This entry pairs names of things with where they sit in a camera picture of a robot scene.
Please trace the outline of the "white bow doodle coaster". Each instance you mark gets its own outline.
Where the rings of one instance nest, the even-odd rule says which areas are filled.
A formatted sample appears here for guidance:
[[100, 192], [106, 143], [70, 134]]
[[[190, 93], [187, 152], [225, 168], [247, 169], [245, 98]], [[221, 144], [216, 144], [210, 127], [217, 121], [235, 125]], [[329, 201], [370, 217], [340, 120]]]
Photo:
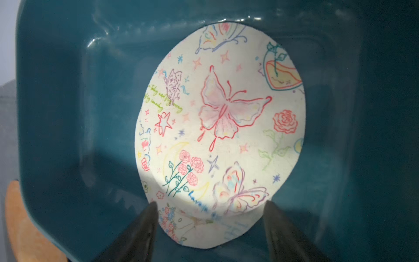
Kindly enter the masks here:
[[158, 223], [163, 232], [182, 246], [209, 249], [222, 245], [245, 234], [263, 215], [259, 207], [244, 215], [197, 218], [176, 206], [154, 182], [141, 183], [147, 200], [158, 205]]

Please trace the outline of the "teal plastic storage box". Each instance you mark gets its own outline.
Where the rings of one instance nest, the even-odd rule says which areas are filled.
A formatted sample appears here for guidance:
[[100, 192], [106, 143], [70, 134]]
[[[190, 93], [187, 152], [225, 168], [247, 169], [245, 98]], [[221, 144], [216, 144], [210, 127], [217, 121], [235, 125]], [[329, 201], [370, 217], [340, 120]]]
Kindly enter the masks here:
[[242, 21], [303, 78], [307, 129], [273, 197], [336, 262], [419, 259], [418, 1], [23, 1], [16, 30], [28, 213], [89, 262], [147, 205], [134, 155], [146, 85], [196, 29]]

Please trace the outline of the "white butterfly doodle coaster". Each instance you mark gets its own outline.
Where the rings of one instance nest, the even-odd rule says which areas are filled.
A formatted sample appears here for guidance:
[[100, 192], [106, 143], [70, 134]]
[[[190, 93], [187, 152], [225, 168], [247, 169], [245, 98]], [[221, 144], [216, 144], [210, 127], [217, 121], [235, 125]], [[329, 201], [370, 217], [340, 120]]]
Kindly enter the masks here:
[[147, 196], [196, 217], [263, 205], [301, 152], [303, 80], [287, 51], [236, 22], [200, 28], [160, 62], [136, 127]]

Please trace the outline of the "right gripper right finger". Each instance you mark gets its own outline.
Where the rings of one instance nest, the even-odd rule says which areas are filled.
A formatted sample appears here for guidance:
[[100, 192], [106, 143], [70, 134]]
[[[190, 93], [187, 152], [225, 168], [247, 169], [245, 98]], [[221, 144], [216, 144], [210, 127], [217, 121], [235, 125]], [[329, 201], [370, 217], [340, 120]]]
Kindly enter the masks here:
[[266, 202], [263, 218], [271, 261], [330, 261], [330, 259], [292, 223], [285, 212], [274, 202]]

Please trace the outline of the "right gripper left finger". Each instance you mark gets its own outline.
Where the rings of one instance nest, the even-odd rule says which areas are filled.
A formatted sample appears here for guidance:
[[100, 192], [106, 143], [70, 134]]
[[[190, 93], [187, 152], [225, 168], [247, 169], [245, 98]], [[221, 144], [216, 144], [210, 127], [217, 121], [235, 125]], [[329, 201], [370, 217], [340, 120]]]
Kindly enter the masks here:
[[94, 262], [150, 262], [158, 228], [158, 205], [151, 202]]

